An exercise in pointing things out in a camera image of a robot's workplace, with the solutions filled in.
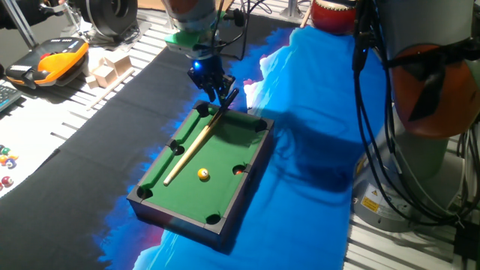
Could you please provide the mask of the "gloved person hand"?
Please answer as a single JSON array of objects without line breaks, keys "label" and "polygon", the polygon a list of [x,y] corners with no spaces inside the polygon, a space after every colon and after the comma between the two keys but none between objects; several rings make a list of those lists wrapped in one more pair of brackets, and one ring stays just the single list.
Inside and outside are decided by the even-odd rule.
[{"label": "gloved person hand", "polygon": [[62,15],[68,9],[68,3],[64,0],[41,0],[40,10],[45,14],[55,16]]}]

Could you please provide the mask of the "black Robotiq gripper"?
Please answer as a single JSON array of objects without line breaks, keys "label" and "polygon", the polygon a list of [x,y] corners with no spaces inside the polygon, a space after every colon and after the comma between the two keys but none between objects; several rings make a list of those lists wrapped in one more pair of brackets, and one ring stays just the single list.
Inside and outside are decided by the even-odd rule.
[{"label": "black Robotiq gripper", "polygon": [[220,104],[224,104],[230,96],[235,80],[234,76],[225,73],[222,59],[218,55],[193,60],[187,75],[198,89],[202,89],[208,95],[211,103],[216,100],[218,94]]}]

